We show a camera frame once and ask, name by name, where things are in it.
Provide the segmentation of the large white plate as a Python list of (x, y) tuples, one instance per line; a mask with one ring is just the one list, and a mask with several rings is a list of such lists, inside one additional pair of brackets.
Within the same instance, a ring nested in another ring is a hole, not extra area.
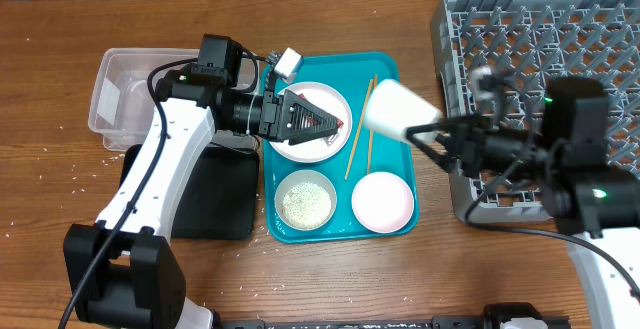
[(312, 104), (334, 115), (340, 120), (341, 125), (333, 136), (299, 145), (291, 146), (287, 141), (268, 142), (273, 154), (303, 164), (320, 162), (336, 155), (346, 145), (353, 127), (352, 112), (346, 99), (333, 87), (319, 82), (295, 83), (287, 86), (286, 89), (302, 95)]

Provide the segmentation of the small pink plate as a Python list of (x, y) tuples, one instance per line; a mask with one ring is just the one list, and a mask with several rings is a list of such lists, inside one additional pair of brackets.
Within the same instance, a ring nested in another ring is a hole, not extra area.
[(370, 231), (397, 232), (409, 223), (415, 200), (409, 185), (390, 172), (374, 172), (358, 181), (351, 197), (356, 219)]

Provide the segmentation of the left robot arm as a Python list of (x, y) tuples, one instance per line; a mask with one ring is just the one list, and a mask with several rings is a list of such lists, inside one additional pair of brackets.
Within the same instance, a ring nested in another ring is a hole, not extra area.
[(71, 317), (111, 328), (221, 326), (219, 314), (191, 301), (170, 239), (179, 202), (201, 153), (218, 130), (297, 145), (334, 135), (337, 118), (285, 91), (302, 56), (268, 56), (262, 93), (239, 89), (251, 52), (221, 35), (203, 37), (194, 58), (153, 69), (146, 84), (155, 110), (126, 178), (91, 225), (72, 225), (63, 242)]

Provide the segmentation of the grey bowl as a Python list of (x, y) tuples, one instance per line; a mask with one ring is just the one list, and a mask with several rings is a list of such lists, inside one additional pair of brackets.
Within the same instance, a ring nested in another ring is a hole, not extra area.
[(336, 207), (334, 185), (324, 174), (314, 170), (295, 171), (276, 188), (276, 213), (295, 230), (319, 229), (329, 222)]

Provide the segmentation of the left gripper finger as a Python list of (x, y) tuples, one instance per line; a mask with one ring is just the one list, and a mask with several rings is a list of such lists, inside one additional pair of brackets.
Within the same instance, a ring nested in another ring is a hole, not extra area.
[(339, 119), (291, 90), (282, 92), (285, 125), (338, 125)]
[(305, 118), (288, 123), (283, 138), (290, 145), (298, 145), (312, 140), (329, 137), (340, 129), (339, 120), (316, 120)]

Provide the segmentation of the white cup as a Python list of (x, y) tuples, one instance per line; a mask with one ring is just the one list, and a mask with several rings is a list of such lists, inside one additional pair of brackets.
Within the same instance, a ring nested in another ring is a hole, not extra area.
[(393, 79), (381, 81), (369, 97), (364, 125), (391, 139), (405, 142), (407, 129), (438, 122), (443, 113)]

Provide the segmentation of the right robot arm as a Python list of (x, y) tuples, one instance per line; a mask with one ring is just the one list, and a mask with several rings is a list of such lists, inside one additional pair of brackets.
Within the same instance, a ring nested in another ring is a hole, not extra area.
[(554, 231), (473, 219), (472, 202), (464, 222), (494, 232), (543, 236), (567, 244), (587, 297), (595, 328), (639, 325), (639, 180), (606, 160), (609, 97), (593, 79), (559, 77), (548, 82), (542, 123), (524, 106), (525, 127), (504, 126), (506, 89), (499, 74), (477, 80), (481, 103), (471, 115), (407, 127), (404, 139), (447, 172), (466, 177), (494, 175), (484, 191), (505, 181), (535, 183), (543, 209), (556, 223)]

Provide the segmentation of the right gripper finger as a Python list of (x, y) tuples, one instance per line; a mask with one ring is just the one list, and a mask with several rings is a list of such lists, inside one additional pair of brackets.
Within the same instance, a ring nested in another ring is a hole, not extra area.
[(407, 142), (432, 142), (435, 140), (438, 132), (450, 131), (453, 126), (454, 123), (451, 121), (439, 121), (430, 124), (409, 126), (405, 129), (404, 139)]
[(444, 172), (452, 172), (455, 164), (455, 157), (447, 150), (438, 151), (429, 144), (413, 139), (412, 144), (422, 151), (432, 162), (434, 162)]

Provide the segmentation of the wooden chopstick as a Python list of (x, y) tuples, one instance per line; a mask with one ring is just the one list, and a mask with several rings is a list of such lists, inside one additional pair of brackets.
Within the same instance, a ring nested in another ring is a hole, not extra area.
[(363, 126), (363, 121), (364, 121), (364, 116), (365, 116), (365, 113), (366, 113), (366, 108), (367, 108), (367, 105), (368, 105), (368, 101), (369, 101), (371, 92), (372, 92), (372, 90), (374, 88), (375, 79), (376, 79), (376, 76), (374, 76), (369, 81), (368, 89), (367, 89), (367, 92), (366, 92), (366, 95), (365, 95), (365, 99), (364, 99), (364, 102), (363, 102), (363, 107), (362, 107), (362, 110), (361, 110), (360, 119), (358, 121), (358, 125), (357, 125), (357, 128), (356, 128), (356, 133), (354, 135), (354, 141), (353, 141), (353, 144), (352, 144), (352, 148), (351, 148), (348, 164), (347, 164), (347, 167), (346, 167), (346, 172), (345, 172), (345, 175), (344, 175), (344, 180), (345, 181), (348, 180), (349, 174), (351, 172), (353, 160), (354, 160), (354, 157), (355, 157), (355, 154), (356, 154), (356, 151), (357, 151), (357, 146), (358, 146), (358, 142), (359, 142), (359, 138), (360, 138), (360, 133), (361, 133), (362, 126)]
[[(372, 80), (372, 89), (370, 90), (370, 93), (369, 93), (369, 99), (377, 85), (378, 85), (378, 74), (376, 73)], [(369, 129), (368, 152), (367, 152), (367, 174), (371, 173), (373, 144), (374, 144), (374, 131)]]

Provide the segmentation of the red snack wrapper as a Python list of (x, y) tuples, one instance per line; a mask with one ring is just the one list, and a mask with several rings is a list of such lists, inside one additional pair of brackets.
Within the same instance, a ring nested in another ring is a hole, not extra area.
[(327, 146), (333, 144), (340, 133), (343, 121), (318, 103), (313, 103), (304, 94), (289, 111), (291, 124), (296, 134), (293, 144), (302, 144), (321, 139)]

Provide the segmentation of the pile of rice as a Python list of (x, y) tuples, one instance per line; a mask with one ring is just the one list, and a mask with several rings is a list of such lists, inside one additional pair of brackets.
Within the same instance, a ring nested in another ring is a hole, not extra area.
[(329, 193), (320, 185), (301, 182), (286, 192), (282, 201), (282, 214), (292, 227), (311, 230), (324, 224), (331, 216)]

